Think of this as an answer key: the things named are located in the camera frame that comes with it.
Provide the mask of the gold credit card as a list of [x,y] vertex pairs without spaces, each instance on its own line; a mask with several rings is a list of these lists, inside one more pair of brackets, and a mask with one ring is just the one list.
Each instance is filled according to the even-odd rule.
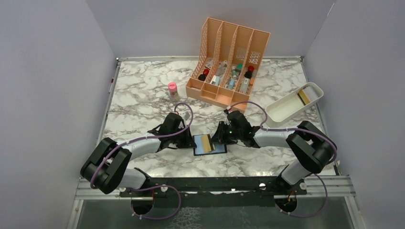
[[204,153],[209,153],[215,150],[215,145],[213,144],[210,135],[202,135],[201,144]]

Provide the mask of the black leather card holder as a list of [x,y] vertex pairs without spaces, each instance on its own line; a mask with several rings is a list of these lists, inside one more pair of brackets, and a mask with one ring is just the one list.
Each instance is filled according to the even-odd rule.
[[194,156],[207,156],[227,153],[227,146],[213,143],[209,134],[194,135],[196,147],[193,149]]

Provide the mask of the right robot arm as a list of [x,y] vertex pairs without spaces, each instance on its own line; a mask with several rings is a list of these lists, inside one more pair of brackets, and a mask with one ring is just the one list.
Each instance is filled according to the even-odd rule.
[[243,113],[232,111],[227,122],[220,121],[212,143],[232,145],[241,141],[246,147],[290,148],[296,160],[277,176],[275,187],[281,194],[292,191],[301,179],[320,173],[336,158],[337,146],[309,121],[297,127],[270,129],[251,125]]

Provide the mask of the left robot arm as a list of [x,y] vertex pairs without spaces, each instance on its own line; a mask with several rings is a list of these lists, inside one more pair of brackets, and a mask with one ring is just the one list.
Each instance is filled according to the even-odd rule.
[[171,144],[176,149],[195,148],[191,132],[184,119],[169,113],[164,122],[149,130],[146,136],[118,143],[109,137],[102,139],[83,164],[80,175],[93,189],[105,194],[124,187],[144,196],[150,190],[149,175],[139,168],[128,168],[131,160],[157,153]]

